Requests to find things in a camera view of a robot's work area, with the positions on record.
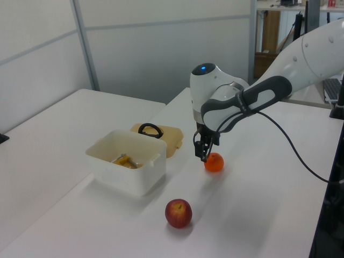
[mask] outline white table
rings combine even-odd
[[[328,178],[343,122],[326,109],[282,102],[264,112]],[[188,88],[151,122],[179,127],[184,139],[150,195],[133,198],[90,174],[0,257],[308,257],[327,185],[300,164],[275,125],[257,114],[222,134],[213,151],[225,168],[209,174],[194,157]],[[174,198],[193,210],[191,225],[181,230],[164,217]]]
[[[79,90],[14,128],[0,145],[0,250],[91,173],[84,152],[165,104]]]

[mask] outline plastic container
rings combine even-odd
[[[139,168],[112,161],[126,154]],[[86,150],[96,180],[133,195],[145,195],[166,173],[166,143],[130,131],[114,130]]]

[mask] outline container lid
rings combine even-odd
[[[166,157],[172,157],[176,149],[179,149],[182,145],[182,139],[184,135],[179,128],[154,125],[150,123],[135,124],[130,131],[140,134],[154,137],[166,142]]]

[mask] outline red apple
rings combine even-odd
[[[165,208],[165,217],[172,227],[186,227],[192,218],[190,204],[183,199],[171,200]]]

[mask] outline yellow object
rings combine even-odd
[[[130,131],[132,132],[139,132],[139,128],[145,124],[135,124]],[[182,145],[182,139],[184,135],[179,128],[170,127],[170,126],[163,126],[157,125],[157,127],[161,130],[162,136],[158,138],[158,132],[153,127],[150,127],[149,124],[144,127],[142,132],[144,134],[155,135],[156,138],[163,140],[166,142],[167,149],[166,149],[166,157],[172,157],[176,149],[179,149]]]
[[[126,168],[132,168],[132,169],[142,167],[142,164],[136,163],[135,161],[131,159],[131,157],[129,157],[126,154],[122,154],[122,156],[116,159],[115,161],[113,161],[113,163],[117,165],[121,165]]]

